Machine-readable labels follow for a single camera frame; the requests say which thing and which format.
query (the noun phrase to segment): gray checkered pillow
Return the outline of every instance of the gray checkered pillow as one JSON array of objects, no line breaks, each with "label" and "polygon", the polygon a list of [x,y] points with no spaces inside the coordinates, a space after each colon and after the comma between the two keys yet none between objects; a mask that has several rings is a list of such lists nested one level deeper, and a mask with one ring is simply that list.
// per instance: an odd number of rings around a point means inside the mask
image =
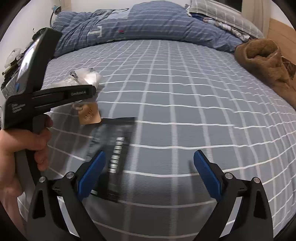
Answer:
[{"label": "gray checkered pillow", "polygon": [[201,13],[223,23],[229,24],[241,31],[244,31],[256,38],[264,38],[263,33],[249,20],[240,14],[220,8],[218,4],[209,0],[191,0],[189,12]]}]

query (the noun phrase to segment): hand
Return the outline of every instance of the hand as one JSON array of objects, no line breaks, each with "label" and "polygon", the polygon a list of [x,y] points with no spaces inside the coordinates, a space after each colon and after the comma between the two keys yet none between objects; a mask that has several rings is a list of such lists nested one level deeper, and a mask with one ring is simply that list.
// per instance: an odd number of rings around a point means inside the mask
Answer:
[{"label": "hand", "polygon": [[0,195],[18,197],[23,190],[15,173],[14,152],[24,149],[35,150],[34,158],[40,171],[48,167],[48,146],[51,132],[46,127],[52,127],[53,122],[47,116],[44,129],[39,135],[28,130],[0,130]]}]

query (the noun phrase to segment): beige curtain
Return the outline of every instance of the beige curtain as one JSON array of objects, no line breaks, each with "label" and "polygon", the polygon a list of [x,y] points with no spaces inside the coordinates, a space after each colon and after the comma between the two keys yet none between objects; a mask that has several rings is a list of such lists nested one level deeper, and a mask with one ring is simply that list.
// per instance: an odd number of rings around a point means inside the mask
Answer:
[{"label": "beige curtain", "polygon": [[267,37],[271,0],[243,0],[242,16],[250,20]]},{"label": "beige curtain", "polygon": [[71,0],[54,0],[55,5],[60,5],[62,11],[71,11]]}]

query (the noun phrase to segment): blue gripper pad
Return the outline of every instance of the blue gripper pad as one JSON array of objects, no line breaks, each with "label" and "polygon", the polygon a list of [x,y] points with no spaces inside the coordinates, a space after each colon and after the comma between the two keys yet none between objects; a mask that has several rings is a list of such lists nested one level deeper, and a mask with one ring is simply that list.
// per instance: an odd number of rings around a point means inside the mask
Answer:
[{"label": "blue gripper pad", "polygon": [[222,198],[221,183],[199,151],[194,153],[193,162],[210,196],[219,202]]},{"label": "blue gripper pad", "polygon": [[106,155],[101,151],[78,182],[77,196],[80,201],[89,196],[105,165]]}]

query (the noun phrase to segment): dark window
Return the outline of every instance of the dark window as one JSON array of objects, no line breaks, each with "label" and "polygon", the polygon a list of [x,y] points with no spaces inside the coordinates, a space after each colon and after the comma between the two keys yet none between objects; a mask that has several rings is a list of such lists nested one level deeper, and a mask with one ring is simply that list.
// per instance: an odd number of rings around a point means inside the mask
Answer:
[{"label": "dark window", "polygon": [[223,3],[229,7],[232,7],[238,11],[242,11],[242,0],[214,0],[216,2]]}]

